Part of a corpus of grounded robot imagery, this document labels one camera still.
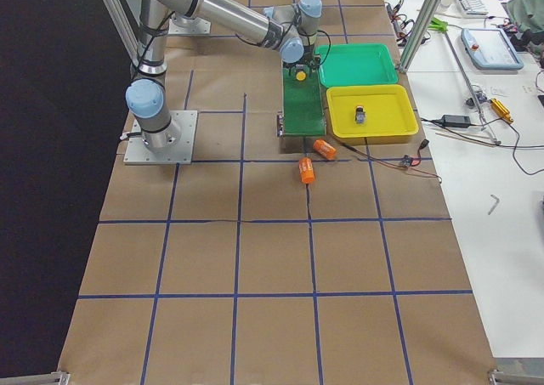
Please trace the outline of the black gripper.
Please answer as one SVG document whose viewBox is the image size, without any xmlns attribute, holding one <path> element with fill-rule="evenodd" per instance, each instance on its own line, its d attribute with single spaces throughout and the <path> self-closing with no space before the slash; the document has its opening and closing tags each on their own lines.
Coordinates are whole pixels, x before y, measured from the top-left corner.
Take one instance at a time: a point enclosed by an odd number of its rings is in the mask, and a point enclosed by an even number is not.
<svg viewBox="0 0 544 385">
<path fill-rule="evenodd" d="M 286 71 L 288 77 L 295 79 L 295 69 L 304 68 L 309 79 L 320 67 L 320 56 L 318 54 L 311 54 L 303 56 L 298 62 L 283 63 L 283 68 Z"/>
</svg>

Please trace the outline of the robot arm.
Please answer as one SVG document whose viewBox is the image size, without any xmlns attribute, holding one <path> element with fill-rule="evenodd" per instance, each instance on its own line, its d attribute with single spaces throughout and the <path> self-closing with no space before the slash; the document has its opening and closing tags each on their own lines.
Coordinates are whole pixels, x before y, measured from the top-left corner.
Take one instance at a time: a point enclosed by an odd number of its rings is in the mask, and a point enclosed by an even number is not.
<svg viewBox="0 0 544 385">
<path fill-rule="evenodd" d="M 234 0 L 141 0 L 126 91 L 128 109 L 139 125 L 139 145 L 145 152 L 167 154 L 188 130 L 166 102 L 164 54 L 171 26 L 181 36 L 195 37 L 208 35 L 212 24 L 221 25 L 246 44 L 278 51 L 284 67 L 302 81 L 320 64 L 314 49 L 321 14 L 321 0 L 298 0 L 262 13 Z"/>
</svg>

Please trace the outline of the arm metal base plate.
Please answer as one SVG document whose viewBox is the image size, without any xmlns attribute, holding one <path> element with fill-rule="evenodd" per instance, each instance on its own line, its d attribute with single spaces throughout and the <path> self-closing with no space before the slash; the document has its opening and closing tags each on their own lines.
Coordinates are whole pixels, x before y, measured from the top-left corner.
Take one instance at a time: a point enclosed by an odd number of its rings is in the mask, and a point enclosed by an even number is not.
<svg viewBox="0 0 544 385">
<path fill-rule="evenodd" d="M 128 165 L 188 165 L 192 162 L 198 112 L 171 110 L 171 122 L 160 133 L 146 133 L 133 120 L 132 133 L 127 139 L 124 163 Z"/>
<path fill-rule="evenodd" d="M 211 33 L 211 23 L 202 18 L 188 18 L 175 13 L 170 19 L 169 36 L 207 37 Z"/>
</svg>

